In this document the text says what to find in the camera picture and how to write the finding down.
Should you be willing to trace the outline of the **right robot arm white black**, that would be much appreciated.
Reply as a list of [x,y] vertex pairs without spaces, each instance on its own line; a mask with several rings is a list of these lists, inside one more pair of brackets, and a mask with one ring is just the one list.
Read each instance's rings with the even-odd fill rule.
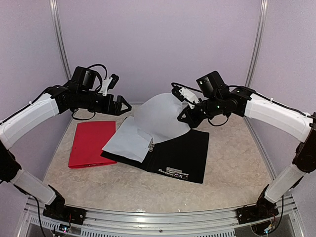
[[251,206],[252,214],[263,219],[271,213],[280,198],[294,188],[306,174],[316,169],[316,116],[280,103],[254,89],[242,85],[226,84],[217,71],[196,80],[198,88],[173,82],[172,93],[188,103],[178,116],[190,128],[203,120],[215,126],[216,116],[232,114],[259,121],[277,129],[298,142],[294,158],[265,189]]

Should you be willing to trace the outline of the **aluminium frame post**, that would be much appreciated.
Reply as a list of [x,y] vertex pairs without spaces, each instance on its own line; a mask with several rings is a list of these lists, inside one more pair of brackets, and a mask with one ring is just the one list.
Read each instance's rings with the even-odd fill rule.
[[247,71],[247,77],[246,77],[246,82],[245,82],[246,87],[251,86],[251,83],[254,78],[256,65],[257,65],[259,54],[260,54],[260,47],[262,43],[264,29],[265,29],[265,23],[266,23],[267,12],[268,12],[268,3],[269,3],[268,0],[261,0],[255,41],[254,41],[250,65]]
[[57,0],[49,0],[49,6],[50,6],[52,23],[53,23],[55,36],[56,36],[56,42],[57,42],[57,47],[58,47],[58,52],[60,55],[62,67],[65,73],[66,79],[70,80],[71,70],[70,70],[69,60],[67,57],[66,48],[64,44]]

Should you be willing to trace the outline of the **black clip file folder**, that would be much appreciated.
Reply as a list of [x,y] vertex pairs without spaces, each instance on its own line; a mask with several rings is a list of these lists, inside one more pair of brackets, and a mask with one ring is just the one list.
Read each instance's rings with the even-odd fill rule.
[[159,169],[165,170],[167,167],[179,169],[189,175],[187,181],[201,184],[204,179],[208,145],[208,132],[190,129],[182,136],[155,143],[153,151],[147,153],[143,162],[105,151],[102,151],[101,156],[161,175],[165,174],[158,172]]

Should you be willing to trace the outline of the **aluminium frame post left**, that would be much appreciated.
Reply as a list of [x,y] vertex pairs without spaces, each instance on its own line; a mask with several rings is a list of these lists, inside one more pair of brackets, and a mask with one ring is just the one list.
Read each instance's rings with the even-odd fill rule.
[[58,47],[58,52],[60,55],[62,67],[65,73],[66,79],[70,80],[71,70],[70,70],[69,60],[67,57],[66,48],[64,44],[57,0],[49,0],[49,6],[50,6],[52,23],[53,23],[55,36],[56,36],[56,42],[57,42],[57,47]]

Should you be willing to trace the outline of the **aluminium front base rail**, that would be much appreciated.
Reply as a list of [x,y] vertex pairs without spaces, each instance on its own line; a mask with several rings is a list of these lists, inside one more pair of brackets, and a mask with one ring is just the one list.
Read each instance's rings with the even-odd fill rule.
[[65,221],[43,216],[43,204],[29,198],[16,237],[303,237],[304,227],[291,195],[265,219],[245,218],[256,196],[230,195],[183,202],[152,198],[149,203],[111,200],[84,207]]

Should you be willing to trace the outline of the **aluminium frame rail back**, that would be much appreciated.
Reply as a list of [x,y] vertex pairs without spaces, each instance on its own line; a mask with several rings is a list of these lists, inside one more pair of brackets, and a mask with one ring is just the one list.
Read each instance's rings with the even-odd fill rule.
[[[136,106],[136,105],[142,105],[143,103],[142,102],[129,102],[129,104],[131,106]],[[182,105],[183,105],[183,107],[185,107],[185,106],[188,105],[188,103],[187,102],[183,102]]]

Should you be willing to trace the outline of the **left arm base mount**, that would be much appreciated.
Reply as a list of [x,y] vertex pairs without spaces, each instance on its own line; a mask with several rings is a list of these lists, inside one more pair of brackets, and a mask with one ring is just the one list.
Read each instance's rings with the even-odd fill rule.
[[63,202],[53,202],[45,205],[43,216],[70,224],[83,225],[86,212],[83,208],[67,206]]

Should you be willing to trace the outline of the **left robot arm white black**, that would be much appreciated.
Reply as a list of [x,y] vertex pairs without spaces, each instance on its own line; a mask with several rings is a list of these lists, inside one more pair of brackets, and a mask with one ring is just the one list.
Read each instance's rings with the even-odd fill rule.
[[79,109],[93,114],[120,116],[131,111],[132,106],[119,95],[109,93],[119,80],[116,74],[101,77],[96,65],[77,66],[70,80],[64,85],[49,86],[26,106],[0,122],[0,180],[11,183],[26,194],[49,206],[56,218],[69,215],[64,198],[39,178],[24,170],[11,148],[26,134],[47,120],[66,111]]

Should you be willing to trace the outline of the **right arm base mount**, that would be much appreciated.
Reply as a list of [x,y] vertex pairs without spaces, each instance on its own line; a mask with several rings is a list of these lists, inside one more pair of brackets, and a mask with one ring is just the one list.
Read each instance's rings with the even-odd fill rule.
[[236,209],[236,214],[238,223],[241,225],[277,216],[279,211],[275,204],[270,206],[255,204]]

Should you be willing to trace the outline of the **red clip file folder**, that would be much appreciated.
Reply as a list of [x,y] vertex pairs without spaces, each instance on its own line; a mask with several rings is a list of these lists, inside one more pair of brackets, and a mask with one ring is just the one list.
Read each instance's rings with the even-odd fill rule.
[[102,148],[116,132],[115,121],[81,122],[76,126],[68,167],[71,169],[116,164],[101,156]]

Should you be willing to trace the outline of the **aluminium frame post right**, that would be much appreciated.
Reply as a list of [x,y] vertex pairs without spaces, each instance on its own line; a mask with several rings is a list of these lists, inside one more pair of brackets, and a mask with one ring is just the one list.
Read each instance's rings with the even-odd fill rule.
[[265,23],[266,23],[267,12],[268,12],[268,3],[269,3],[268,0],[261,0],[255,41],[254,41],[250,65],[247,71],[247,77],[246,77],[246,82],[245,82],[246,87],[251,86],[251,83],[254,78],[256,65],[257,65],[259,54],[260,54],[260,47],[262,43],[264,29],[265,29]]

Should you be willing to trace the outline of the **white paper sheet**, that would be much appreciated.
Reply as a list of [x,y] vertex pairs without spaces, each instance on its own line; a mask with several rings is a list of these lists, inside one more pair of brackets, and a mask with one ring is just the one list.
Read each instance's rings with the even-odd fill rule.
[[161,143],[190,131],[190,127],[179,122],[177,117],[183,104],[172,93],[156,95],[134,112],[135,124],[149,134],[154,143]]

